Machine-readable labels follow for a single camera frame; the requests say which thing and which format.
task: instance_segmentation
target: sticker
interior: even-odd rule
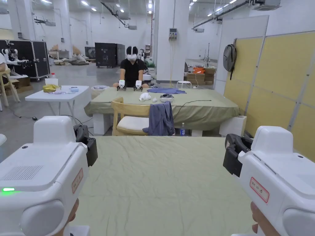
[[[254,177],[250,179],[249,186],[260,196],[261,199],[263,199],[265,203],[268,203],[269,192],[263,186],[261,186],[261,184],[255,180]]]
[[[79,173],[77,174],[76,178],[72,182],[72,193],[73,194],[76,192],[82,179],[83,179],[83,169],[81,168]]]

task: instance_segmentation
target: gray backpack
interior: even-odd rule
[[[236,55],[236,48],[234,44],[229,44],[225,47],[223,53],[223,66],[227,71],[231,72],[230,80],[232,79],[232,74],[234,71]]]

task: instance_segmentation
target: blue cloth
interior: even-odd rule
[[[150,136],[171,136],[175,133],[172,106],[169,101],[151,104],[149,127],[142,129]]]
[[[177,94],[186,93],[185,91],[178,90],[177,88],[151,88],[148,89],[150,93],[165,93],[165,94]]]

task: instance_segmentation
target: controller vent grille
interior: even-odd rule
[[[0,180],[30,180],[43,166],[16,166]]]

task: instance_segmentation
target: water bottle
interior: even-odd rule
[[[180,135],[185,136],[185,123],[184,122],[181,124]]]

